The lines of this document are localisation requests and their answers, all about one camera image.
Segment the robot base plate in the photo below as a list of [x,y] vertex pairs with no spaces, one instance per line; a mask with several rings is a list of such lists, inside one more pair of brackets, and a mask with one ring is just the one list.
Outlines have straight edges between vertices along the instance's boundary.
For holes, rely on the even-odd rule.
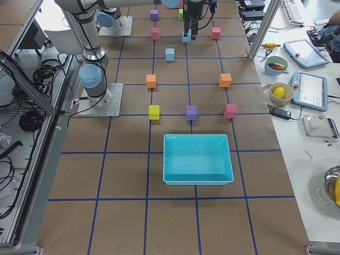
[[100,37],[128,37],[132,32],[133,17],[121,16],[113,19],[102,16],[97,18],[97,23]]
[[84,88],[82,100],[78,107],[77,116],[81,117],[119,117],[123,94],[123,83],[108,83],[104,95],[92,97],[88,95],[90,89]]

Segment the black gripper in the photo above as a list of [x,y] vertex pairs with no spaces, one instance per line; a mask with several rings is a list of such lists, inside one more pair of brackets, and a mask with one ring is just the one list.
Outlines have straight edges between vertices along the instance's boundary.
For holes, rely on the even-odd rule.
[[196,40],[198,34],[198,20],[205,17],[203,7],[207,5],[211,14],[215,13],[217,8],[216,1],[184,1],[184,36],[188,36],[191,20],[191,40]]

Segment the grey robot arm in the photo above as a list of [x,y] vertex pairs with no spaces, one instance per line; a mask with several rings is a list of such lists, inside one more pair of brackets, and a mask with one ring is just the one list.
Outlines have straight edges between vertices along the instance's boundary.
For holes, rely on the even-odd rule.
[[108,56],[100,44],[98,30],[95,25],[94,10],[129,6],[159,5],[175,8],[179,1],[56,1],[63,11],[72,16],[76,22],[75,29],[79,33],[84,50],[86,64],[78,73],[78,78],[88,95],[91,107],[100,107],[111,101],[106,78]]
[[[185,43],[195,40],[198,31],[204,29],[204,27],[199,27],[199,21],[205,17],[203,7],[207,6],[207,11],[210,11],[211,17],[214,16],[217,8],[216,1],[159,1],[158,3],[165,5],[168,9],[181,8],[184,25],[182,41]],[[115,32],[125,26],[125,20],[122,18],[118,7],[101,9],[97,14],[97,23],[101,27]]]

